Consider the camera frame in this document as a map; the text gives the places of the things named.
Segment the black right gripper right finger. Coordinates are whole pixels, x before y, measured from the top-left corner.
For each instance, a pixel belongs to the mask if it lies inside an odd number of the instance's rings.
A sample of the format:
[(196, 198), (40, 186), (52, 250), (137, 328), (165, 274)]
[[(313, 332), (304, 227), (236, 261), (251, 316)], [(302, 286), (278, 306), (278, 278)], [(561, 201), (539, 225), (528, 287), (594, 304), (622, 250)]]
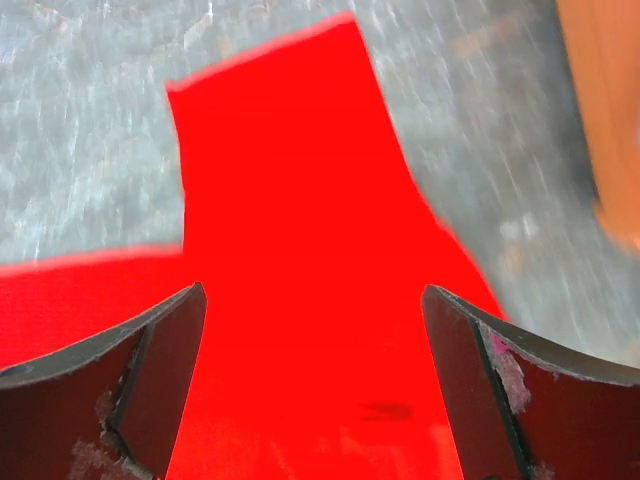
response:
[(422, 309), (466, 479), (639, 478), (639, 371), (428, 286)]

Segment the red t shirt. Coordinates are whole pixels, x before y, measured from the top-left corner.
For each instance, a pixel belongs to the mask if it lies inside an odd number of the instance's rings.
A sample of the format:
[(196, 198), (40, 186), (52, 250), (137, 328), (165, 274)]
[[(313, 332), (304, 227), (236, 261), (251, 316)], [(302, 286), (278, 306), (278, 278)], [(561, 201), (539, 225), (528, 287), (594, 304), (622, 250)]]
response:
[(180, 247), (1, 273), (1, 363), (114, 326), (186, 285), (208, 305), (172, 479), (458, 479), (421, 310), (492, 314), (414, 183), (349, 12), (171, 83)]

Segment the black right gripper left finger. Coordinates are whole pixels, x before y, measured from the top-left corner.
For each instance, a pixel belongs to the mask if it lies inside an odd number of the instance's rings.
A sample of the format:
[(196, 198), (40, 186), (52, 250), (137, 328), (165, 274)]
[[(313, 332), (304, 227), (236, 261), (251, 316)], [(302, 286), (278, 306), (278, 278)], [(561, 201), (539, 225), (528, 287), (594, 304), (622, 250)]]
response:
[(165, 478), (206, 306), (195, 283), (120, 325), (3, 369), (2, 478)]

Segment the orange plastic laundry basket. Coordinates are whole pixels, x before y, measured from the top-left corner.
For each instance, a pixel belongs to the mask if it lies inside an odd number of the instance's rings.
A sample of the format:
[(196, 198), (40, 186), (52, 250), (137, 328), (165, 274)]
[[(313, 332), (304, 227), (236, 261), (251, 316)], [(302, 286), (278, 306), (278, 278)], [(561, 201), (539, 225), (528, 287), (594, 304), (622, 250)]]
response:
[(605, 232), (639, 250), (639, 3), (556, 3)]

